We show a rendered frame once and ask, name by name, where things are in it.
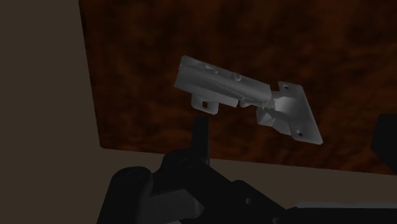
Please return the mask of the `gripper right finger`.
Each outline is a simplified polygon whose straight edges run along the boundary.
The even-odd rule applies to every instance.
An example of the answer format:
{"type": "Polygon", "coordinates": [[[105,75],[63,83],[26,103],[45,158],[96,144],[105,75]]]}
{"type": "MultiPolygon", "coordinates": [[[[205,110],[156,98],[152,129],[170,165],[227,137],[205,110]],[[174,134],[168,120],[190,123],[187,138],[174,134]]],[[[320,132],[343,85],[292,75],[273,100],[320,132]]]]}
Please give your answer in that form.
{"type": "Polygon", "coordinates": [[[397,174],[397,113],[379,115],[370,148],[397,174]]]}

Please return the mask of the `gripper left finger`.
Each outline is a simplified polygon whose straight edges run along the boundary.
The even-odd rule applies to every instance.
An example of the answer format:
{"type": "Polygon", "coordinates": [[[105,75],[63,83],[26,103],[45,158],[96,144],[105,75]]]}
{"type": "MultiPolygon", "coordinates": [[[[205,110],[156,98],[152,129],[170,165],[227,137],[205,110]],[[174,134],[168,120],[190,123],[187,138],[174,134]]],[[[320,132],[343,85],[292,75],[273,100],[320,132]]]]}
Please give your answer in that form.
{"type": "Polygon", "coordinates": [[[197,117],[189,148],[162,159],[160,168],[126,167],[109,183],[96,224],[238,224],[231,181],[209,165],[209,121],[197,117]]]}

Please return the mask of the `grey metal cabinet hinge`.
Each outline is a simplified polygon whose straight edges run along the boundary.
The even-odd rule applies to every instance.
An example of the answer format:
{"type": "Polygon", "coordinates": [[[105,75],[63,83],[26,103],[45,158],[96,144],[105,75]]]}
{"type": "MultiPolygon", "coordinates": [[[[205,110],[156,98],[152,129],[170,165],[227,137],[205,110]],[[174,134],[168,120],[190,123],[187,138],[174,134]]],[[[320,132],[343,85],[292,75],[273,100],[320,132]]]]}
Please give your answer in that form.
{"type": "Polygon", "coordinates": [[[191,94],[193,108],[215,115],[219,105],[256,107],[257,124],[312,144],[323,144],[301,85],[280,81],[270,85],[189,56],[182,56],[174,86],[191,94]]]}

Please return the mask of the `dark brown wooden table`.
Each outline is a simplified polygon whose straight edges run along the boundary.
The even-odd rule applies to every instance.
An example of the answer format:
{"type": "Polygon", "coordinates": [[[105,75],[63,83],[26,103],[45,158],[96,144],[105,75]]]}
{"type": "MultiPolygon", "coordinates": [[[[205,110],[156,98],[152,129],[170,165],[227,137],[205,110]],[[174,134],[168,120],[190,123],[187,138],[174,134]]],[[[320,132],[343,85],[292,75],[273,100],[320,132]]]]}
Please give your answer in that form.
{"type": "Polygon", "coordinates": [[[211,156],[387,174],[370,150],[397,113],[397,0],[80,0],[100,145],[166,153],[189,144],[199,111],[174,87],[188,55],[276,87],[303,87],[323,144],[220,106],[211,156]]]}

